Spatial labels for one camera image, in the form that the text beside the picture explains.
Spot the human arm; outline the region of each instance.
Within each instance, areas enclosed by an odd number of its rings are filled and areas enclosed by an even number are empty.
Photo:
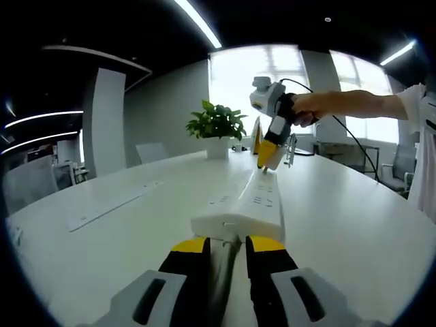
[[[292,97],[293,110],[299,115],[296,125],[306,127],[326,114],[342,114],[357,118],[390,117],[407,119],[403,103],[396,95],[374,95],[367,91],[319,92]]]

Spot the white column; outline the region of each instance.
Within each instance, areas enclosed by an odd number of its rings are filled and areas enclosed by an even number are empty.
[[[83,137],[89,177],[127,167],[124,151],[125,74],[99,68],[84,97]]]
[[[311,89],[315,92],[340,91],[341,85],[330,53],[302,50]],[[338,115],[345,124],[345,116]],[[324,117],[317,126],[316,137],[322,142],[344,142],[347,132],[331,116]]]

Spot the table surface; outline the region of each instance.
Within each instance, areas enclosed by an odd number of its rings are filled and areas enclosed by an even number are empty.
[[[255,169],[256,158],[206,153],[148,163],[64,189],[18,211],[18,256],[36,292],[66,326],[106,314],[110,299],[173,245],[191,238],[190,218],[217,189]],[[369,177],[323,157],[295,157],[276,172],[286,248],[346,297],[363,319],[392,323],[420,287],[436,252],[436,225]],[[154,190],[68,232],[65,220],[149,181]],[[242,246],[223,326],[257,326]]]

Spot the chair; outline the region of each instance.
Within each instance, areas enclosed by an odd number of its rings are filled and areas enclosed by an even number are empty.
[[[56,165],[54,167],[54,176],[59,191],[76,184],[76,176],[71,161]]]
[[[3,180],[9,215],[58,190],[51,155],[10,170]]]
[[[414,177],[416,149],[398,144],[392,165],[381,165],[381,183],[397,193],[408,192]]]
[[[168,153],[163,143],[137,144],[136,150],[141,159],[141,164],[167,159]]]

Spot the black cable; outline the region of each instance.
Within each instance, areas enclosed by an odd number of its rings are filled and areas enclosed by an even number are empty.
[[[297,152],[297,151],[295,151],[294,154],[295,155],[300,155],[302,157],[312,157],[312,156],[315,155],[315,153],[310,153],[310,152],[309,153],[301,153],[301,152]]]
[[[291,82],[294,82],[302,87],[304,87],[306,90],[308,90],[310,93],[313,93],[313,91],[307,87],[306,85],[301,84],[300,82],[297,82],[296,80],[291,80],[290,78],[282,78],[280,80],[280,83],[282,83],[284,80],[289,80]],[[375,173],[375,180],[377,182],[380,182],[380,178],[379,178],[379,174],[377,173],[377,169],[375,169],[374,163],[371,160],[371,158],[368,156],[368,153],[363,149],[363,146],[360,145],[359,141],[357,141],[357,138],[354,137],[353,133],[349,131],[349,129],[347,128],[347,126],[345,126],[335,115],[332,115],[334,119],[336,119],[336,121],[341,124],[341,126],[343,128],[345,128],[345,130],[352,136],[352,138],[356,141],[357,145],[359,146],[360,150],[362,150],[363,154],[365,155],[365,157],[368,159],[369,163],[371,164],[372,168],[374,169],[374,173]]]

